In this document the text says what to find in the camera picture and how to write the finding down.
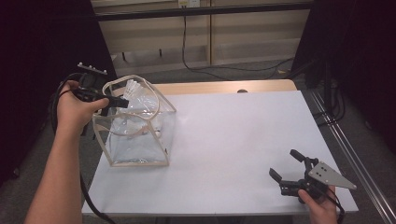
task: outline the table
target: table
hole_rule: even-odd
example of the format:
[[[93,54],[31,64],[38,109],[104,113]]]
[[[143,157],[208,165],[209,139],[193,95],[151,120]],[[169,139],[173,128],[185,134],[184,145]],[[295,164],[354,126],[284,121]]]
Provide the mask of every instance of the table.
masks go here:
[[[205,93],[198,93],[200,86]],[[116,168],[102,156],[90,188],[101,212],[118,217],[306,214],[296,198],[280,195],[269,168],[284,179],[303,178],[304,165],[289,154],[294,148],[339,172],[290,80],[156,87],[177,108],[170,165]],[[240,89],[248,93],[235,94]],[[348,189],[338,188],[337,195],[346,212],[358,211]],[[93,215],[87,204],[82,213]]]

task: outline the electrical outlet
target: electrical outlet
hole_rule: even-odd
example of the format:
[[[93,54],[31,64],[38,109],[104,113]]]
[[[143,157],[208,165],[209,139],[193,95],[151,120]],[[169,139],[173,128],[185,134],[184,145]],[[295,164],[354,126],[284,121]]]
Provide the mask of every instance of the electrical outlet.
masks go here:
[[[199,7],[201,0],[189,0],[189,7]]]
[[[188,6],[189,6],[189,0],[178,0],[179,8],[188,7]]]

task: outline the black metal bar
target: black metal bar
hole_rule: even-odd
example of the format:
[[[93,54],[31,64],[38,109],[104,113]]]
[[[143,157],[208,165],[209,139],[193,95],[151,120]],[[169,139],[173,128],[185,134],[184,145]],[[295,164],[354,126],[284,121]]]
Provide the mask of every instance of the black metal bar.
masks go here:
[[[264,11],[287,11],[287,10],[310,9],[312,5],[313,2],[301,2],[301,3],[282,3],[282,4],[265,4],[265,5],[232,6],[232,7],[171,8],[171,9],[136,11],[136,12],[100,13],[94,16],[75,15],[70,17],[56,18],[54,21],[121,21],[121,20],[137,20],[137,19],[149,19],[149,18],[201,16],[201,15],[217,15],[217,14],[264,12]]]

